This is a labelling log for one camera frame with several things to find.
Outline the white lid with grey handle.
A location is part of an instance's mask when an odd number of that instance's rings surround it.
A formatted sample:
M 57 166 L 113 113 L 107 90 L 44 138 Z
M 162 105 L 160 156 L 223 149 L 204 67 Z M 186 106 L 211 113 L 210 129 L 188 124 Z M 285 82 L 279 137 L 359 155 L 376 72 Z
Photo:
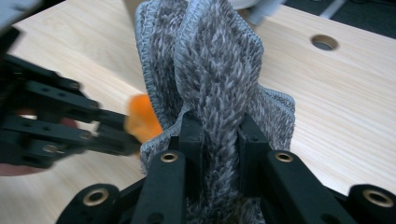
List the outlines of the white lid with grey handle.
M 234 9 L 245 9 L 257 5 L 260 0 L 229 0 Z

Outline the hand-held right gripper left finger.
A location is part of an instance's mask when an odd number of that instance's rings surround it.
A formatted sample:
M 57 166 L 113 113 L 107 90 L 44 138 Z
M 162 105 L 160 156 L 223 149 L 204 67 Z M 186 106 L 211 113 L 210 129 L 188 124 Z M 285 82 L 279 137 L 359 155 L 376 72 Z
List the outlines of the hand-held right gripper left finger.
M 203 188 L 203 142 L 201 121 L 186 112 L 179 136 L 153 157 L 130 224 L 187 223 L 187 199 Z

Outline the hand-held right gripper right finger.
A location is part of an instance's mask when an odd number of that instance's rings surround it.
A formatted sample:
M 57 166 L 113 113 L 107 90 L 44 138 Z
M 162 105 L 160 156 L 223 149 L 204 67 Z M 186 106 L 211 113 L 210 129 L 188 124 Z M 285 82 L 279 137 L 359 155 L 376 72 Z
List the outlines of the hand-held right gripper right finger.
M 262 200 L 267 224 L 355 224 L 299 157 L 273 150 L 250 115 L 238 128 L 239 189 Z

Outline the white metal desk frame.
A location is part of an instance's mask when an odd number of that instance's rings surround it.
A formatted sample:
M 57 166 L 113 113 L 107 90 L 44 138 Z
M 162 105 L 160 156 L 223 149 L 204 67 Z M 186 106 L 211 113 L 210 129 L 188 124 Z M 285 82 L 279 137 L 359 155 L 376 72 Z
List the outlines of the white metal desk frame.
M 333 0 L 319 16 L 324 19 L 331 19 L 347 2 L 347 0 Z

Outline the grey fluffy cloth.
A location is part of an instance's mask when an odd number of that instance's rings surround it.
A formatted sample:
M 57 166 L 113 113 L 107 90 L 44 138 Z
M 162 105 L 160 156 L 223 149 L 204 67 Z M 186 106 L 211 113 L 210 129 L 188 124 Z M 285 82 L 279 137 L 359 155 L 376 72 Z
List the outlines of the grey fluffy cloth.
M 265 224 L 259 199 L 237 189 L 237 127 L 250 115 L 271 148 L 287 150 L 295 103 L 259 84 L 261 39 L 228 0 L 147 0 L 134 17 L 146 90 L 163 128 L 141 147 L 143 168 L 192 111 L 204 130 L 205 180 L 188 201 L 188 224 Z

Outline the orange plush toy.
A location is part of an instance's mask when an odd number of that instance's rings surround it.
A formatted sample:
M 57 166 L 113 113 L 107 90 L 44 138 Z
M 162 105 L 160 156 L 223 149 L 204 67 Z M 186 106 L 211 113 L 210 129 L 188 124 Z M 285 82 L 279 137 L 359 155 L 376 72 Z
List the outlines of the orange plush toy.
M 138 94 L 130 99 L 124 129 L 140 143 L 146 143 L 163 132 L 147 94 Z

